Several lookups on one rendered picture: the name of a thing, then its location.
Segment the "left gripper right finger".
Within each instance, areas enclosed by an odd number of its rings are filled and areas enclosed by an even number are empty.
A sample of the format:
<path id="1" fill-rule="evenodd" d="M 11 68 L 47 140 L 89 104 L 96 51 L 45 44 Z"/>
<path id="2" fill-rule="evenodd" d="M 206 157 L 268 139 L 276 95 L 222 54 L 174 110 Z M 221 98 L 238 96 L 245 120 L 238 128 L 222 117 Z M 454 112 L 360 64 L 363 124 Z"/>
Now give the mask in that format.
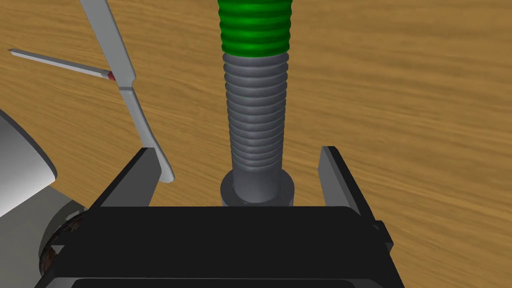
<path id="1" fill-rule="evenodd" d="M 353 174 L 335 146 L 321 148 L 317 171 L 326 206 L 348 207 L 365 220 L 376 220 Z"/>

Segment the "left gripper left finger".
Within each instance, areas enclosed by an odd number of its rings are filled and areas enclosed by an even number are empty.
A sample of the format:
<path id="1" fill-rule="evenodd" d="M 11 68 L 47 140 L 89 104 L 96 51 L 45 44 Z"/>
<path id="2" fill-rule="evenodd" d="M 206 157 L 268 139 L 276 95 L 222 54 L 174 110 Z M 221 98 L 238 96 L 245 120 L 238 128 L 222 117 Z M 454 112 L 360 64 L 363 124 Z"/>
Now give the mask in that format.
<path id="1" fill-rule="evenodd" d="M 92 204 L 92 207 L 147 207 L 161 173 L 156 150 L 143 147 Z"/>

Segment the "green and grey ribbed cylinder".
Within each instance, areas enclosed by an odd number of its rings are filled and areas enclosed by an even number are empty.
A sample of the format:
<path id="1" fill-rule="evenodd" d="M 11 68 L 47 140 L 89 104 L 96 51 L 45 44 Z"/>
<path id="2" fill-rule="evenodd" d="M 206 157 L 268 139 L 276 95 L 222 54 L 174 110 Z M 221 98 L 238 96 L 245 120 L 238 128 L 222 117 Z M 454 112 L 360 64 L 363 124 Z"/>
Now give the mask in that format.
<path id="1" fill-rule="evenodd" d="M 293 0 L 217 0 L 232 169 L 224 206 L 292 206 L 283 170 Z"/>

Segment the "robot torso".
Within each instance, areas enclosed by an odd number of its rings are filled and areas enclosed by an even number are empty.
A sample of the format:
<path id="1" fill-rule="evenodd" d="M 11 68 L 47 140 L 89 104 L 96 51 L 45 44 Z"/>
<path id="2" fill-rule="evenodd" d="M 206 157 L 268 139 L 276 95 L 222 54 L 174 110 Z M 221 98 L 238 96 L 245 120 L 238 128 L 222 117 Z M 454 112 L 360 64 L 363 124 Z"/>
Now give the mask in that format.
<path id="1" fill-rule="evenodd" d="M 34 288 L 45 244 L 84 211 L 51 187 L 56 178 L 41 147 L 0 110 L 0 288 Z"/>

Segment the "grey table knife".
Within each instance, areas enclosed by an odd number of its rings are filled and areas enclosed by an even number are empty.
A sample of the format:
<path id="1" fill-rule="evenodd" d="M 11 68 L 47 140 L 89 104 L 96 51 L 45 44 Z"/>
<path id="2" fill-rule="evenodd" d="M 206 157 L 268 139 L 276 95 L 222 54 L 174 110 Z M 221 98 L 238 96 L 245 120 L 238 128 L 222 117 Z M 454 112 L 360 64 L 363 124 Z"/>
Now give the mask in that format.
<path id="1" fill-rule="evenodd" d="M 107 0 L 79 1 L 118 85 L 142 146 L 156 150 L 158 162 L 161 166 L 159 181 L 162 183 L 173 182 L 175 180 L 173 169 L 153 135 L 133 88 L 136 79 L 135 70 Z"/>

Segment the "thin grey red-banded stick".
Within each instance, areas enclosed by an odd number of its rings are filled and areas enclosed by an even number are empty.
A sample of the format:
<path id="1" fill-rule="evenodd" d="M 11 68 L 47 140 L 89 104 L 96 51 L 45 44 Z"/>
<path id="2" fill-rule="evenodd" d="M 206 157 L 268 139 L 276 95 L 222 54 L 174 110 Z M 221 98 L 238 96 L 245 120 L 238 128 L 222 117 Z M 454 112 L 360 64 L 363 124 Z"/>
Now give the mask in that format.
<path id="1" fill-rule="evenodd" d="M 41 54 L 36 54 L 36 53 L 29 52 L 29 51 L 14 49 L 14 48 L 8 49 L 8 52 L 10 54 L 20 57 L 20 58 L 24 58 L 24 59 L 28 59 L 28 60 L 32 60 L 32 61 L 36 61 L 36 62 L 64 68 L 64 69 L 68 69 L 71 71 L 76 71 L 78 73 L 83 73 L 83 74 L 87 74 L 87 75 L 91 75 L 91 76 L 95 76 L 95 77 L 100 77 L 103 79 L 109 79 L 111 81 L 116 81 L 112 71 L 110 71 L 110 70 L 97 68 L 97 67 L 93 67 L 93 66 L 89 66 L 89 65 L 84 65 L 84 64 L 80 64 L 80 63 L 75 63 L 75 62 L 71 62 L 71 61 L 67 61 L 67 60 L 62 60 L 62 59 L 49 57 L 49 56 L 45 56 L 45 55 L 41 55 Z"/>

